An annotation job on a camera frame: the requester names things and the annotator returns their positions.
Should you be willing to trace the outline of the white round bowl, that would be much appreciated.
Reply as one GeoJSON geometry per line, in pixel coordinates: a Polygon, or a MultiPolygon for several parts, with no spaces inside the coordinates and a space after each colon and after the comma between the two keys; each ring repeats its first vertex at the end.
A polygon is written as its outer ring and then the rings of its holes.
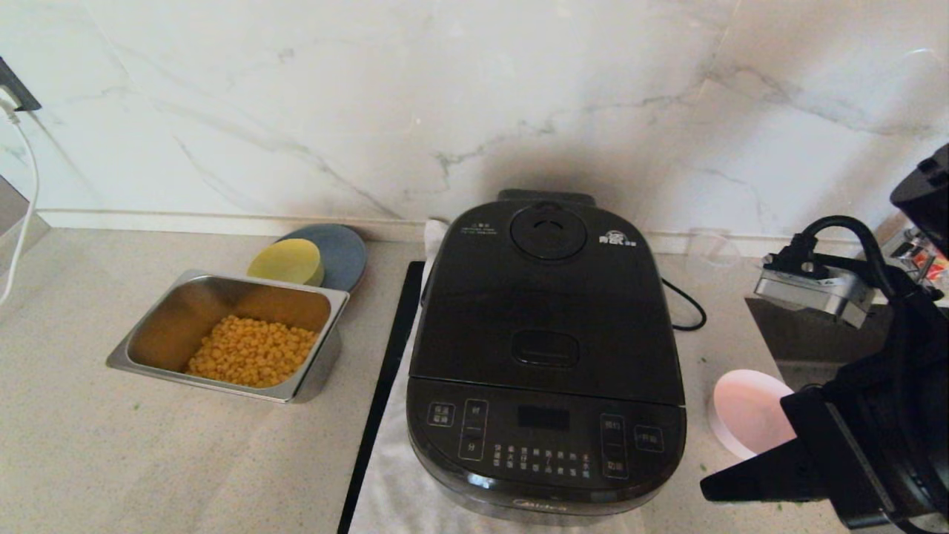
{"type": "Polygon", "coordinates": [[[707,402],[709,425],[718,442],[749,460],[796,439],[781,406],[793,394],[782,380],[752,369],[733,369],[716,381],[707,402]]]}

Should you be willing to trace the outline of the black rice cooker lid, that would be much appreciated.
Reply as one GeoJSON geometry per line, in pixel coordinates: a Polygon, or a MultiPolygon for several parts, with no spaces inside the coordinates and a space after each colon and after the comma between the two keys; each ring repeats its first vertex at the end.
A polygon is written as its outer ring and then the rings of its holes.
{"type": "Polygon", "coordinates": [[[508,189],[448,227],[413,378],[683,406],[655,258],[589,195],[508,189]]]}

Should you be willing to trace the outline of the yellow bowl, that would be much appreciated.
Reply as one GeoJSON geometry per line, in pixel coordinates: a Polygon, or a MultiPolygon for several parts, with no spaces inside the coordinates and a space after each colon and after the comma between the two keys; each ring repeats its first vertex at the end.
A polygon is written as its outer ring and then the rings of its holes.
{"type": "Polygon", "coordinates": [[[325,264],[318,246],[306,239],[280,240],[261,250],[248,264],[248,277],[308,286],[321,286],[325,264]]]}

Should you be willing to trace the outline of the stainless steel sink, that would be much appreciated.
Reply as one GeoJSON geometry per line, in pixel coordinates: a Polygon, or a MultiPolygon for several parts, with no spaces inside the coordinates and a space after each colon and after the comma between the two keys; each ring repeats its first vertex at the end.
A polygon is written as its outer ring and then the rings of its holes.
{"type": "Polygon", "coordinates": [[[817,311],[790,311],[758,297],[745,303],[782,375],[794,391],[834,379],[838,369],[885,345],[893,313],[873,304],[861,328],[817,311]]]}

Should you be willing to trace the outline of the orange dish soap bottle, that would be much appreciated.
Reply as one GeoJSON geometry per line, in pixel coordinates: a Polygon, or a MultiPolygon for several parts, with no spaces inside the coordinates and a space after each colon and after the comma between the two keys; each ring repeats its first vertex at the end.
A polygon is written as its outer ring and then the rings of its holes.
{"type": "Polygon", "coordinates": [[[949,260],[939,251],[923,249],[916,254],[916,263],[921,268],[925,284],[941,291],[943,297],[949,298],[949,260]]]}

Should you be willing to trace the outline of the chrome faucet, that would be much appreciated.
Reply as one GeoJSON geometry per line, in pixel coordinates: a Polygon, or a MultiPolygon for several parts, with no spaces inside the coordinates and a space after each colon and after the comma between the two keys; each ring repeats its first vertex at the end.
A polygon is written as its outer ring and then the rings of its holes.
{"type": "Polygon", "coordinates": [[[938,252],[928,237],[917,227],[899,230],[882,246],[887,264],[897,266],[904,271],[918,271],[930,264],[938,252]]]}

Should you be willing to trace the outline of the white towel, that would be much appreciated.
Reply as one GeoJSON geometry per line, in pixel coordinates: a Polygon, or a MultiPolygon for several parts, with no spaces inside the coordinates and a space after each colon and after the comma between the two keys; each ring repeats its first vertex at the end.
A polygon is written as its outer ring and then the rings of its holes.
{"type": "MultiPolygon", "coordinates": [[[[426,283],[447,231],[427,220],[420,231],[426,283]]],[[[550,516],[522,519],[512,510],[496,517],[461,506],[457,496],[424,470],[414,456],[406,420],[406,388],[417,315],[377,433],[349,534],[645,534],[640,513],[603,518],[550,516]]]]}

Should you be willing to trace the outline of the long black strip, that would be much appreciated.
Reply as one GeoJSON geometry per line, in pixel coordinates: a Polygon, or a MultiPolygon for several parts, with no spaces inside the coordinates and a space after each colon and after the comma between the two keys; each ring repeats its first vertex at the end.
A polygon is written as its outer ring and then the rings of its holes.
{"type": "Polygon", "coordinates": [[[384,349],[382,365],[380,365],[380,371],[377,375],[374,395],[367,413],[365,429],[363,429],[363,435],[360,437],[360,446],[343,501],[343,509],[337,524],[336,534],[349,534],[350,532],[360,490],[362,490],[363,483],[365,483],[367,469],[377,440],[377,433],[380,425],[382,425],[384,410],[386,410],[394,379],[396,379],[397,372],[399,372],[414,319],[416,319],[418,303],[420,303],[420,297],[423,293],[424,267],[424,261],[417,260],[408,263],[406,277],[404,277],[399,301],[397,301],[397,308],[394,311],[394,319],[389,331],[386,349],[384,349]]]}

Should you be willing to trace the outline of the grey-blue plate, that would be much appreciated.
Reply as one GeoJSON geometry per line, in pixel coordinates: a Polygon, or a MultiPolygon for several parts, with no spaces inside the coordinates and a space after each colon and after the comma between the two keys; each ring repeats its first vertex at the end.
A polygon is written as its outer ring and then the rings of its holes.
{"type": "Polygon", "coordinates": [[[323,279],[314,278],[308,286],[319,286],[353,293],[363,279],[368,263],[368,250],[362,237],[352,228],[340,224],[312,224],[285,234],[277,241],[311,241],[321,254],[323,279]]]}

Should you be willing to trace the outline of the yellow corn kernels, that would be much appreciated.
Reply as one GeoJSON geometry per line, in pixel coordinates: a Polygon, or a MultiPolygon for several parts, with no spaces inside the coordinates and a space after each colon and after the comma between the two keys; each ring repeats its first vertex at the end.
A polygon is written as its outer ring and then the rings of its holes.
{"type": "Polygon", "coordinates": [[[315,346],[316,332],[228,315],[201,338],[184,372],[263,389],[287,381],[315,346]]]}

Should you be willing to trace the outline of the stainless steel tray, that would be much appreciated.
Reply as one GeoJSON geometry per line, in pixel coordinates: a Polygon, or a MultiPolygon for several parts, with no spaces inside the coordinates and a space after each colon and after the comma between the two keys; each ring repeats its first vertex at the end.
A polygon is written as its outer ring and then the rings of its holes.
{"type": "Polygon", "coordinates": [[[349,302],[347,291],[256,277],[187,270],[142,315],[106,359],[106,366],[274,403],[304,403],[322,391],[341,352],[337,323],[349,302]],[[315,332],[301,366],[267,388],[187,375],[187,362],[201,341],[225,317],[263,319],[315,332]]]}

